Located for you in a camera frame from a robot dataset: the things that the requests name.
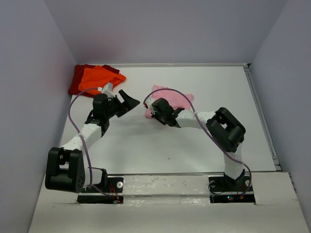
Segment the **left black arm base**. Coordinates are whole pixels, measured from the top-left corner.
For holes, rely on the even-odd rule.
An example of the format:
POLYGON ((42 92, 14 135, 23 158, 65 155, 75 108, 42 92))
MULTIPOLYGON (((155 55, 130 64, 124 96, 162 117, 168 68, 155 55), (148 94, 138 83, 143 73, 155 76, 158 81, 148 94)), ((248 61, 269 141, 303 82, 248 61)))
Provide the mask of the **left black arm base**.
POLYGON ((77 198, 79 204, 123 204, 123 177, 108 177, 107 185, 97 184, 96 188, 83 190, 77 198))

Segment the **pink t shirt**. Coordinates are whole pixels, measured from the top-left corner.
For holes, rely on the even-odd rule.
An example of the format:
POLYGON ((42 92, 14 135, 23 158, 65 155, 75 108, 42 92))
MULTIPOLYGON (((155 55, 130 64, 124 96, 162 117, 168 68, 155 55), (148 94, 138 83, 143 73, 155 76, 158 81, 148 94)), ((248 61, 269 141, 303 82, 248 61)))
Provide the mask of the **pink t shirt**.
MULTIPOLYGON (((168 87, 153 85, 152 91, 162 89, 162 88, 168 88, 168 87)), ((193 94, 185 94, 185 96, 191 102, 193 102, 193 100, 194 100, 193 94)), ((159 98, 164 98, 168 101, 170 106, 173 107, 173 109, 185 108, 185 109, 189 110, 191 108, 190 104, 188 103, 188 101, 184 97, 182 97, 180 94, 178 94, 174 91, 171 91, 171 90, 161 90, 161 91, 155 92, 151 95, 151 98, 153 98, 154 100, 157 100, 159 98)), ((149 109, 146 110, 145 117, 151 118, 151 111, 149 109)))

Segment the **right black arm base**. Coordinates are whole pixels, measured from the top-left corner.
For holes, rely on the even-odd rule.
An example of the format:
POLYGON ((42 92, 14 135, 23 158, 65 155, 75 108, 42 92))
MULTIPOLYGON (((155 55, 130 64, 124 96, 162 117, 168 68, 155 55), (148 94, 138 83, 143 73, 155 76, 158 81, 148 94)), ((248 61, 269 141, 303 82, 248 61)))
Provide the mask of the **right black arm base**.
POLYGON ((212 176, 208 178, 209 201, 217 203, 255 203, 253 187, 246 191, 249 185, 249 176, 242 179, 238 186, 229 186, 223 176, 212 176))

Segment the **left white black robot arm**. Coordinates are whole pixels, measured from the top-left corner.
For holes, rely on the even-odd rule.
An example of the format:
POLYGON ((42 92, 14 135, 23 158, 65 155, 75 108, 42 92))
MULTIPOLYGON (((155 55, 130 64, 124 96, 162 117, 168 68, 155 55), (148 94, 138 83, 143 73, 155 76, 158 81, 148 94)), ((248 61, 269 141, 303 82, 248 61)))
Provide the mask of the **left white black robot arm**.
POLYGON ((112 117, 121 117, 140 104, 123 90, 119 95, 122 100, 108 90, 95 95, 92 110, 83 127, 76 129, 76 136, 63 146, 49 150, 45 174, 47 189, 80 193, 86 188, 98 192, 107 188, 107 171, 92 168, 88 149, 104 136, 112 117))

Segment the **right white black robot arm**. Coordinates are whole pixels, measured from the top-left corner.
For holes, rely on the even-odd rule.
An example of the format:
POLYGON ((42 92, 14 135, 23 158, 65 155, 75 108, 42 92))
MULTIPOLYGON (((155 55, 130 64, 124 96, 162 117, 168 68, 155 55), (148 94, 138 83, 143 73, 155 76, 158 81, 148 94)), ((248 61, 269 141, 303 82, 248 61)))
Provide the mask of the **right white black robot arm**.
POLYGON ((226 108, 221 107, 215 112, 196 112, 182 107, 174 109, 164 98, 148 98, 144 105, 150 110, 151 117, 163 125, 197 128, 207 133, 224 153, 225 163, 224 175, 210 180, 210 187, 215 192, 239 190, 245 177, 242 142, 246 129, 226 108))

